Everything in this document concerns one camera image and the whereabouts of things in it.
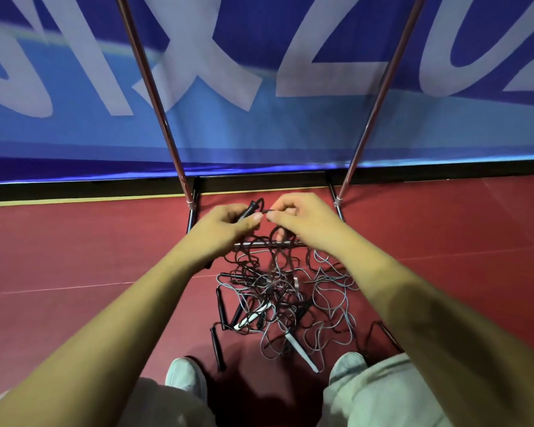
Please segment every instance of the white sneaker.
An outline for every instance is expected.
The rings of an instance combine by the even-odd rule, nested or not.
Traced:
[[[183,389],[208,403],[206,377],[200,367],[190,358],[177,358],[172,361],[164,385]]]
[[[346,352],[334,364],[330,371],[328,385],[334,384],[345,376],[362,373],[368,368],[366,360],[358,352]]]

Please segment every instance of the banner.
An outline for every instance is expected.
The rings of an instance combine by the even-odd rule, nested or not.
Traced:
[[[414,0],[129,0],[188,175],[348,165]],[[534,159],[534,0],[427,0],[364,166]],[[173,175],[115,0],[0,0],[0,182]]]

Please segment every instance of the forearm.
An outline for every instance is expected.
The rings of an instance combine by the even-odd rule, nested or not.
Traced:
[[[337,254],[456,426],[534,425],[534,351],[357,234]]]
[[[112,425],[195,271],[173,249],[0,402],[0,425]]]

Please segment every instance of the red court floor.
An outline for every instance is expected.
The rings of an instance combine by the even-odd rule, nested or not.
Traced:
[[[326,189],[312,191],[330,203]],[[281,193],[206,195],[201,205],[270,205]],[[343,209],[364,237],[534,348],[534,176],[353,186]],[[154,265],[187,217],[181,197],[0,207],[0,393]],[[255,337],[226,331],[228,371],[215,373],[209,327],[224,270],[217,260],[188,284],[143,374],[163,383],[172,359],[192,355],[213,377],[219,425],[315,425],[330,367],[315,375],[300,358],[263,359]],[[360,293],[350,301],[363,337],[376,314]],[[375,337],[375,359],[395,353]],[[327,365],[346,350],[328,347]]]

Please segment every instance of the hand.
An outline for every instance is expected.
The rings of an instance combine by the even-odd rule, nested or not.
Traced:
[[[337,256],[343,235],[353,232],[340,217],[314,193],[287,193],[271,206],[267,219],[297,234],[309,247]],[[277,241],[284,238],[279,230]]]
[[[193,226],[176,248],[189,253],[199,268],[228,254],[235,243],[259,227],[263,218],[263,214],[255,213],[233,223],[247,207],[245,204],[214,207]]]

